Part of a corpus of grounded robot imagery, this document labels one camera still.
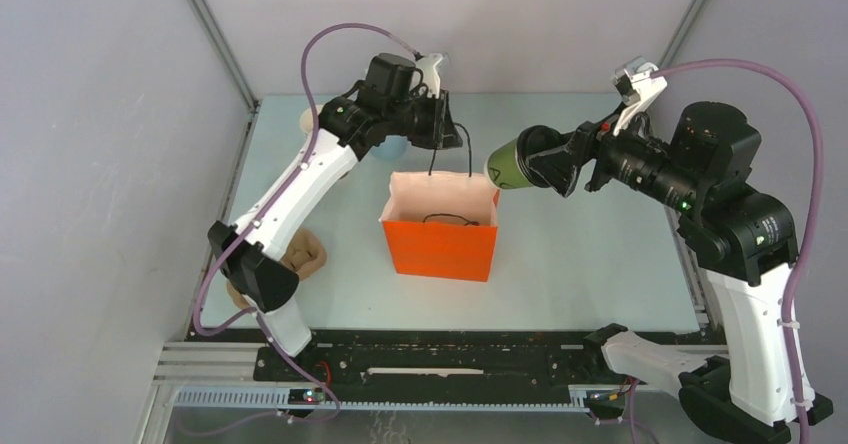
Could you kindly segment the green paper coffee cup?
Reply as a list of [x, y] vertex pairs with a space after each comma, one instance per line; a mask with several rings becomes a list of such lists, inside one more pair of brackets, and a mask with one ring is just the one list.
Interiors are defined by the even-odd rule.
[[501, 190], [531, 187], [518, 159], [518, 139], [503, 144], [494, 150], [484, 163], [484, 175], [490, 183]]

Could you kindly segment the orange paper bag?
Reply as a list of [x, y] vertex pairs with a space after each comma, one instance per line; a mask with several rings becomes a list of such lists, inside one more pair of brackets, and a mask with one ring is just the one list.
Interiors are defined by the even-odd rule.
[[474, 171], [471, 133], [461, 129], [467, 169], [398, 171], [379, 217], [400, 275], [486, 282], [498, 236], [500, 192]]

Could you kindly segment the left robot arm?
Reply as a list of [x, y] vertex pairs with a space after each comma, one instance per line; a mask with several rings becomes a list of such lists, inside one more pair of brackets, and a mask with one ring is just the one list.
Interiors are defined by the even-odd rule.
[[307, 141], [274, 185], [234, 223], [217, 221], [208, 231], [218, 270], [256, 313], [279, 348], [278, 368], [292, 380], [312, 375], [316, 354], [295, 299], [300, 279], [282, 256], [331, 187], [387, 138], [429, 150], [462, 146], [442, 85], [447, 60], [444, 53], [375, 56], [363, 79], [311, 111]]

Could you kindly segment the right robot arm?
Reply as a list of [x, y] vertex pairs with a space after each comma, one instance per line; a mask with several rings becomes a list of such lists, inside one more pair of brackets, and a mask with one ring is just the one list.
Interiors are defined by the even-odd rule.
[[512, 154], [525, 186], [568, 196], [592, 163], [588, 191], [616, 180], [677, 212], [678, 234], [713, 277], [727, 355], [690, 357], [611, 324], [586, 337], [581, 366], [596, 382], [622, 374], [655, 386], [730, 443], [787, 443], [791, 423], [833, 412], [809, 385], [793, 396], [781, 307], [799, 250], [788, 208], [747, 183], [760, 142], [740, 110], [702, 101], [683, 110], [669, 143], [614, 134], [606, 122], [569, 133], [539, 125], [519, 134]]

